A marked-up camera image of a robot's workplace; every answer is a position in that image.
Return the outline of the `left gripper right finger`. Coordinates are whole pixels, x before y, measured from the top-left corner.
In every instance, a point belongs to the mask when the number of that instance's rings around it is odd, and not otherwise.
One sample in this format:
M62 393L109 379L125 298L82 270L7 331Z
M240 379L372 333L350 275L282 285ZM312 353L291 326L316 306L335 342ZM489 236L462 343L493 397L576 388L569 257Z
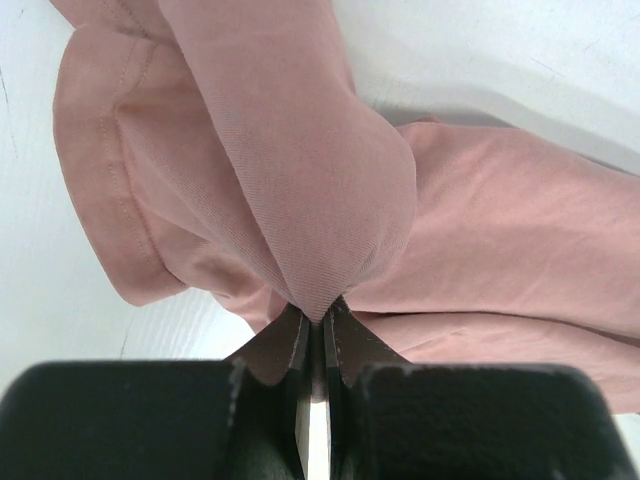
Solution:
M334 479L635 479L596 385L557 364L415 364L323 319Z

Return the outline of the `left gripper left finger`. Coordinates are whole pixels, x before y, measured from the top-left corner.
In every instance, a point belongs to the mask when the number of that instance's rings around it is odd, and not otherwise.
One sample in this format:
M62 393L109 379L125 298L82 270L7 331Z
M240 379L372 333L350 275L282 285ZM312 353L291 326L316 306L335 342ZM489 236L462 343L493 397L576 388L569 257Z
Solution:
M1 401L1 475L302 479L309 329L290 306L221 361L32 366Z

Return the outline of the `pink t shirt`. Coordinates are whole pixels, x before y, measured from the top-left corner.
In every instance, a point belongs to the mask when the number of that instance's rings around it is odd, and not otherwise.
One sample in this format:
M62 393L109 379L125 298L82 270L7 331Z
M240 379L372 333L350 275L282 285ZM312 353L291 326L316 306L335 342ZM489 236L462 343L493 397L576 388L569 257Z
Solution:
M515 128L393 126L328 1L59 1L54 138L114 288L261 330L344 297L414 362L552 362L639 408L639 180Z

